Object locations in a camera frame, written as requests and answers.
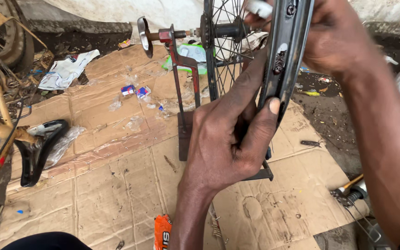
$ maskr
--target fingernail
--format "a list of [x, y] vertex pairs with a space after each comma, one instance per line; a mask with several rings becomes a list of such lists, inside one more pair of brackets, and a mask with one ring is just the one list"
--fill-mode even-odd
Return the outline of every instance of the fingernail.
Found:
[[273, 98], [269, 101], [269, 110], [273, 114], [279, 113], [279, 107], [281, 106], [281, 100], [278, 98]]

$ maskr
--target man's right hand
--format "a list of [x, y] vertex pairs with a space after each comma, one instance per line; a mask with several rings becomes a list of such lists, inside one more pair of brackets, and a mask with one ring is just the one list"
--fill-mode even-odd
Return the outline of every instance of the man's right hand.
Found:
[[[264, 20], [250, 13], [245, 22], [260, 26]], [[269, 25], [264, 27], [264, 31], [269, 30]], [[316, 71], [336, 77], [360, 67], [386, 65], [356, 12], [344, 0], [315, 0], [303, 61]]]

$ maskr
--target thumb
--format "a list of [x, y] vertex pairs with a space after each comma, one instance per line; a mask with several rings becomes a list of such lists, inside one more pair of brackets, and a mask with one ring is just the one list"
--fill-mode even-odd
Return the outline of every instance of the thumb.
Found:
[[275, 133], [280, 105], [281, 102], [278, 98], [272, 98], [265, 102], [264, 107], [249, 125], [240, 149], [250, 159], [264, 158], [269, 142]]

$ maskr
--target hand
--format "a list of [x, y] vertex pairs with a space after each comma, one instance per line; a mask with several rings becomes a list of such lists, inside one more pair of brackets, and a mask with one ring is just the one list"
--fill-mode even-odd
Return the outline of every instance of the hand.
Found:
[[[260, 26], [264, 20], [248, 14], [245, 22]], [[269, 29], [269, 25], [264, 27], [264, 31]], [[385, 65], [356, 12], [345, 0], [315, 0], [303, 61], [310, 68], [333, 76], [370, 65]]]
[[266, 51], [258, 53], [227, 94], [195, 111], [179, 190], [193, 188], [214, 196], [259, 171], [280, 106], [279, 99], [270, 99], [256, 114], [255, 94], [265, 61]]

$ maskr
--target dirty ground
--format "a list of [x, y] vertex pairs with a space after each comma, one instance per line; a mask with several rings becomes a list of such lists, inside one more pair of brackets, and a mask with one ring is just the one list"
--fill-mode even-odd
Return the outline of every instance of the dirty ground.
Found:
[[[52, 50], [56, 55], [56, 60], [64, 58], [68, 52], [86, 52], [93, 49], [99, 49], [101, 56], [104, 56], [117, 50], [117, 44], [130, 37], [130, 34], [100, 35], [79, 32], [61, 34], [38, 32], [36, 35]], [[374, 39], [377, 44], [383, 46], [382, 50], [385, 54], [399, 63], [398, 65], [391, 65], [393, 71], [398, 73], [400, 71], [400, 37], [376, 36]], [[321, 96], [308, 96], [298, 92], [296, 89], [292, 99], [303, 106], [304, 115], [310, 120], [316, 131], [326, 139], [330, 154], [341, 166], [348, 178], [353, 179], [361, 173], [361, 164], [353, 124], [343, 98], [341, 98], [343, 92], [334, 79], [329, 83], [323, 83], [317, 80], [319, 77], [321, 75], [304, 72], [299, 76], [297, 82], [303, 85], [303, 88], [301, 88], [303, 91], [310, 89], [319, 91], [328, 87], [326, 91], [320, 92]], [[79, 84], [85, 84], [86, 82], [87, 78], [83, 73], [79, 78]], [[39, 91], [34, 97], [34, 103], [54, 95], [48, 93], [45, 96], [41, 96], [41, 91]], [[6, 163], [4, 167], [7, 169], [4, 173], [7, 174], [0, 175], [0, 205], [4, 204], [5, 186], [10, 179], [10, 162]], [[316, 235], [315, 239], [322, 250], [334, 249], [334, 247], [331, 247], [334, 244], [336, 246], [342, 245], [341, 249], [357, 249], [354, 239], [357, 238], [358, 230], [357, 225], [352, 223]]]

